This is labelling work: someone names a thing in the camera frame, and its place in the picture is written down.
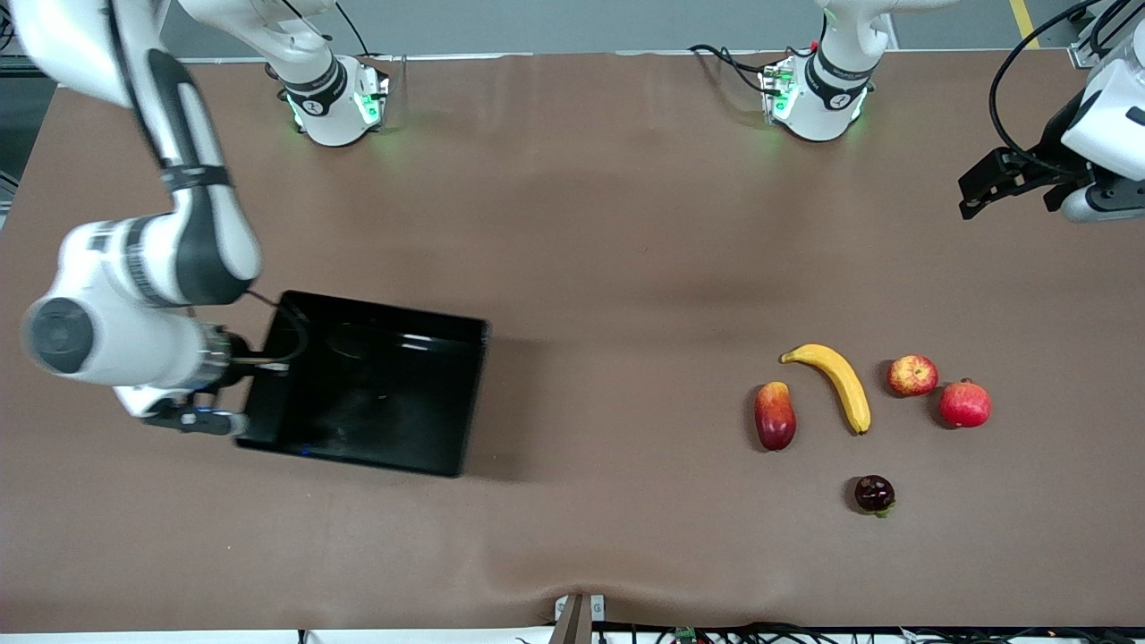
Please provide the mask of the brown table cover mat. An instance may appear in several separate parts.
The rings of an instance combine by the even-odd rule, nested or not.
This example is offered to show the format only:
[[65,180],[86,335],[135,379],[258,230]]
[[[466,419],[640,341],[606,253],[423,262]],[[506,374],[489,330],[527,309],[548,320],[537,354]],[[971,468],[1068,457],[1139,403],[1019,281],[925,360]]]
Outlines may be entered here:
[[[131,113],[57,91],[0,233],[0,631],[515,627],[575,591],[643,623],[1145,626],[1145,221],[961,219],[998,60],[890,55],[831,144],[692,56],[418,61],[346,149],[261,66],[197,66],[259,291],[490,322],[458,479],[144,427],[34,364],[61,238],[169,209]],[[854,367],[867,435],[777,361],[806,343]],[[887,386],[909,354],[925,396]],[[981,427],[940,419],[963,378]]]

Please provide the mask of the yellow banana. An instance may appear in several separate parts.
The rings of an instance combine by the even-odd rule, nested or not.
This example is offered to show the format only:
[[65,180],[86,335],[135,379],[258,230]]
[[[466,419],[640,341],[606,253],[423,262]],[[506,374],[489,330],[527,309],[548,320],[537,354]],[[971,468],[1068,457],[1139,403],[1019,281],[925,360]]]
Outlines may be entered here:
[[777,358],[784,364],[806,364],[818,369],[834,384],[848,427],[854,435],[867,435],[872,424],[872,413],[863,383],[852,364],[838,351],[806,343]]

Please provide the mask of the red yellow apple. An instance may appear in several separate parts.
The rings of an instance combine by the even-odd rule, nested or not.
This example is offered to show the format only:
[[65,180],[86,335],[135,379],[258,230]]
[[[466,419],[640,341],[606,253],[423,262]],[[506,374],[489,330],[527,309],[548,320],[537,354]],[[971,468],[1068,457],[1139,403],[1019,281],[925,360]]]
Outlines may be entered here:
[[886,383],[900,398],[925,396],[939,384],[939,370],[932,359],[909,354],[890,363]]

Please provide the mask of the red yellow mango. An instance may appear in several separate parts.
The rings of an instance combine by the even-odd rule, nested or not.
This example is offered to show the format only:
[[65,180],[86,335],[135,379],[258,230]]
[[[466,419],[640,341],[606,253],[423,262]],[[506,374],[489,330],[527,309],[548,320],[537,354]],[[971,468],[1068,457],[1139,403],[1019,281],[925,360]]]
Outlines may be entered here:
[[755,425],[765,450],[784,450],[797,432],[796,411],[785,383],[763,385],[755,399]]

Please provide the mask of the dark purple mangosteen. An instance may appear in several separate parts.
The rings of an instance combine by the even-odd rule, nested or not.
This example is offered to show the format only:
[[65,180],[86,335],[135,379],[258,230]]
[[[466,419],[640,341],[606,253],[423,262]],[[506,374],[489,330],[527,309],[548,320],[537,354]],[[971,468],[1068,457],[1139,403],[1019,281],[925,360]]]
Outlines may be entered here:
[[856,508],[868,516],[885,518],[898,501],[895,487],[879,474],[859,477],[853,487]]

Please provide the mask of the black rectangular plastic tray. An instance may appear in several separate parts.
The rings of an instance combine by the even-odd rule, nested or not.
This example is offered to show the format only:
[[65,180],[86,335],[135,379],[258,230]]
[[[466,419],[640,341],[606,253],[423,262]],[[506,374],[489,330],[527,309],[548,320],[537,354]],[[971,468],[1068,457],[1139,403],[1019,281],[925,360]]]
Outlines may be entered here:
[[234,443],[248,450],[440,478],[461,476],[490,325],[485,319],[285,291]]

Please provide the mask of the red pomegranate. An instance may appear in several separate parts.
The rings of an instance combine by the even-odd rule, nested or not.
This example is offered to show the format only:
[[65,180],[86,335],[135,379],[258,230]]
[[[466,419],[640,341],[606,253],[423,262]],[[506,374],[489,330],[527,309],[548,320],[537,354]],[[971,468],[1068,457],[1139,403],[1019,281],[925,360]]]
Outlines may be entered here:
[[951,429],[981,427],[990,419],[992,407],[989,392],[970,378],[946,385],[939,396],[940,419]]

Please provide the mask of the aluminium frame profile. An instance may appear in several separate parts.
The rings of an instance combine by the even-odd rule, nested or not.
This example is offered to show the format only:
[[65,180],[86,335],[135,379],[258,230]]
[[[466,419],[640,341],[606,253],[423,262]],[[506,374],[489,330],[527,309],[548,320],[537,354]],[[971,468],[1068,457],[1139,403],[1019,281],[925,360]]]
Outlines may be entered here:
[[1097,0],[1072,11],[1068,24],[1076,32],[1069,57],[1076,69],[1091,69],[1145,19],[1145,0]]

